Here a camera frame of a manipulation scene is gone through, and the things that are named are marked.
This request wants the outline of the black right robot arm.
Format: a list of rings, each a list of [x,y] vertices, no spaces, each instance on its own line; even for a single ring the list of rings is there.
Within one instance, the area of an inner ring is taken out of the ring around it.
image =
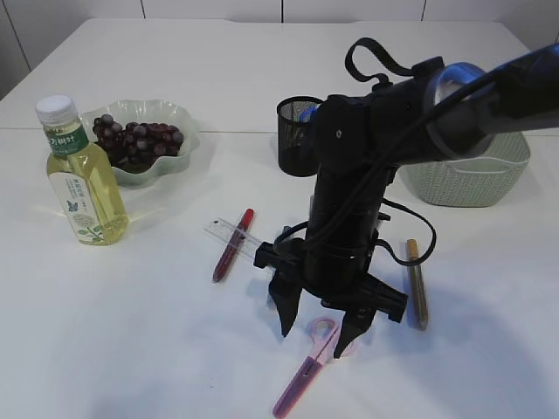
[[[377,312],[400,321],[407,297],[369,273],[381,245],[377,221],[397,170],[483,154],[496,134],[556,127],[558,47],[548,45],[485,72],[435,57],[400,66],[374,39],[385,72],[373,74],[362,97],[330,95],[315,110],[306,138],[318,162],[308,220],[256,250],[254,264],[275,270],[269,292],[281,332],[309,292],[344,317],[333,352],[339,358],[366,333]]]

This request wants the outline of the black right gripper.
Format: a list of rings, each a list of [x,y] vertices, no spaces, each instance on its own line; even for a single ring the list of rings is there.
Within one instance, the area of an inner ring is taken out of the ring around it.
[[[335,359],[339,359],[355,339],[369,330],[376,310],[386,313],[392,321],[402,319],[407,296],[366,271],[337,288],[326,283],[330,275],[320,275],[320,282],[311,282],[305,272],[307,252],[302,249],[302,244],[299,238],[290,240],[287,252],[281,254],[264,242],[256,250],[253,261],[260,269],[275,269],[268,292],[276,306],[283,337],[289,334],[296,320],[302,291],[326,302],[331,309],[346,311],[334,350]]]

